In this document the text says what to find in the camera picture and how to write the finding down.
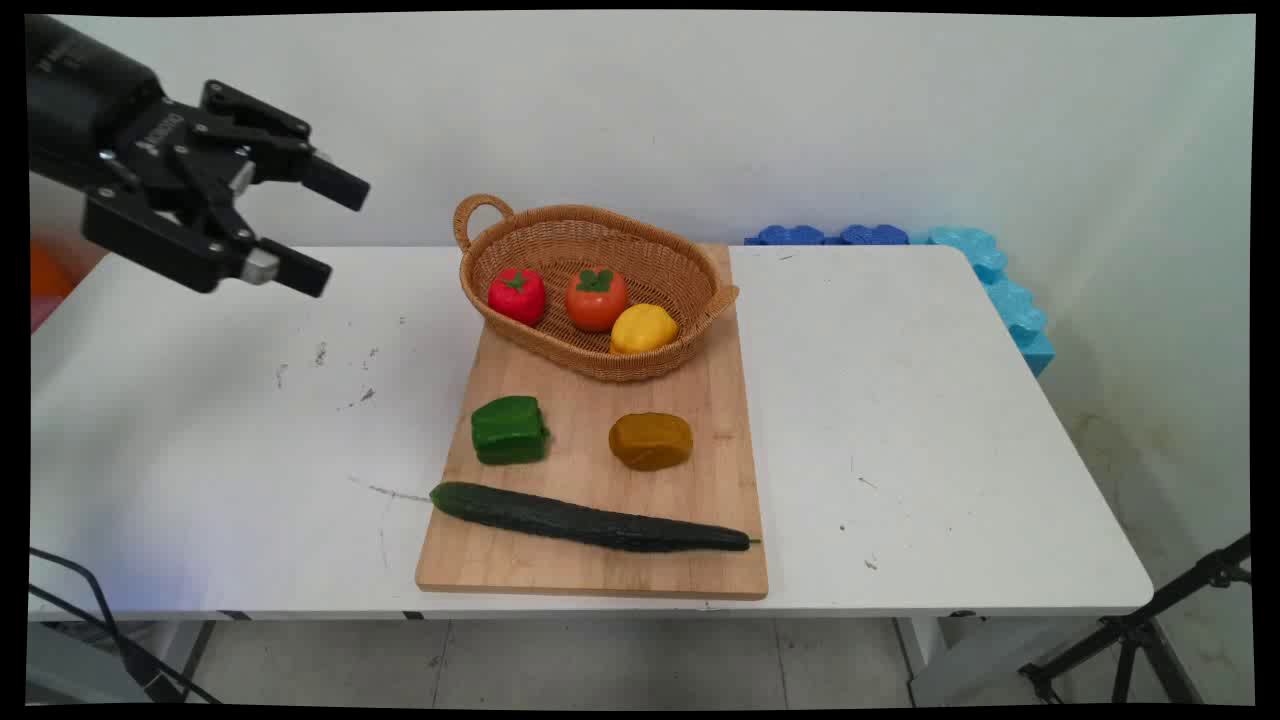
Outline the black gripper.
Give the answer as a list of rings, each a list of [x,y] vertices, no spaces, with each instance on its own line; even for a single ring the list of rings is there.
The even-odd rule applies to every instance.
[[[323,295],[330,265],[236,210],[264,182],[362,209],[370,183],[317,150],[310,123],[218,79],[200,109],[177,101],[148,67],[50,15],[26,17],[26,92],[29,169],[84,192],[90,242],[200,293],[238,279]]]

